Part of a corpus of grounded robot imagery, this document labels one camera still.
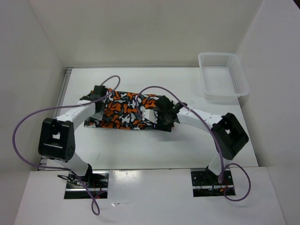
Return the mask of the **orange camouflage shorts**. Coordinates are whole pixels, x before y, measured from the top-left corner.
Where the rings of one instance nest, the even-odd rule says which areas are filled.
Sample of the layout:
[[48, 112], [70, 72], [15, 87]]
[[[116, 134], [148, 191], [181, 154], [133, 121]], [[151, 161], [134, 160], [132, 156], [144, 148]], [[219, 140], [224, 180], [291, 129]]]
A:
[[104, 113], [102, 119], [89, 117], [85, 120], [85, 127], [92, 128], [114, 128], [147, 130], [155, 129], [171, 132], [174, 123], [165, 123], [158, 119], [157, 123], [142, 118], [144, 110], [154, 110], [159, 115], [161, 109], [172, 108], [173, 102], [166, 96], [155, 94], [141, 94], [125, 91], [115, 91], [105, 101]]

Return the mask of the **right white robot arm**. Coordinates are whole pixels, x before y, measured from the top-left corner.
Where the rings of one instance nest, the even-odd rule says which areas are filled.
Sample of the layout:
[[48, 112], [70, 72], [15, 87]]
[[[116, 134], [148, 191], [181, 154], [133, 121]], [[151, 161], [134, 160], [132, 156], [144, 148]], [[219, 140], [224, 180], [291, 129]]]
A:
[[224, 170], [248, 143], [249, 137], [232, 113], [211, 114], [193, 109], [186, 103], [174, 104], [166, 96], [156, 101], [157, 128], [171, 130], [174, 123], [190, 125], [211, 134], [217, 148], [217, 156], [206, 167], [206, 180], [210, 184], [223, 181]]

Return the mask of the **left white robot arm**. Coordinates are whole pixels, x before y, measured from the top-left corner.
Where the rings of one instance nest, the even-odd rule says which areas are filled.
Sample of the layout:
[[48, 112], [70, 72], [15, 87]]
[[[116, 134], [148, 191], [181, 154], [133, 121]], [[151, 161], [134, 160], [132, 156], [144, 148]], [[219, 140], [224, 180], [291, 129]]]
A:
[[77, 175], [77, 182], [82, 187], [89, 187], [97, 179], [90, 164], [84, 162], [75, 152], [75, 130], [89, 117], [101, 120], [104, 114], [108, 89], [95, 86], [90, 94], [80, 98], [78, 107], [42, 123], [38, 152], [54, 160]]

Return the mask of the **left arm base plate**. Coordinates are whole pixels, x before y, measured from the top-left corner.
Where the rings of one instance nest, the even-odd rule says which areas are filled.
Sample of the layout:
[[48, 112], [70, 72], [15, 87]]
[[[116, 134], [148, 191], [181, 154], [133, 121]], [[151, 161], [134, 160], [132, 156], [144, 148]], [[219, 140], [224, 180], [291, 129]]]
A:
[[[108, 195], [109, 171], [94, 170], [93, 176], [95, 180], [90, 184], [84, 181], [85, 185], [93, 197], [106, 199]], [[69, 173], [68, 176], [58, 175], [58, 177], [67, 181], [64, 199], [90, 199], [85, 188], [82, 187], [79, 180], [72, 173]]]

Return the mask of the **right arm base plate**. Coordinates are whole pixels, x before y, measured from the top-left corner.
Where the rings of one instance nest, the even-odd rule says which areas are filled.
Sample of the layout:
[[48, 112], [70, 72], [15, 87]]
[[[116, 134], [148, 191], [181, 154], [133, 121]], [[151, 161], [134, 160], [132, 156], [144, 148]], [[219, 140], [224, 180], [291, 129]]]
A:
[[223, 196], [225, 191], [228, 196], [236, 195], [230, 170], [225, 170], [225, 178], [221, 184], [212, 184], [204, 168], [193, 169], [190, 173], [193, 197]]

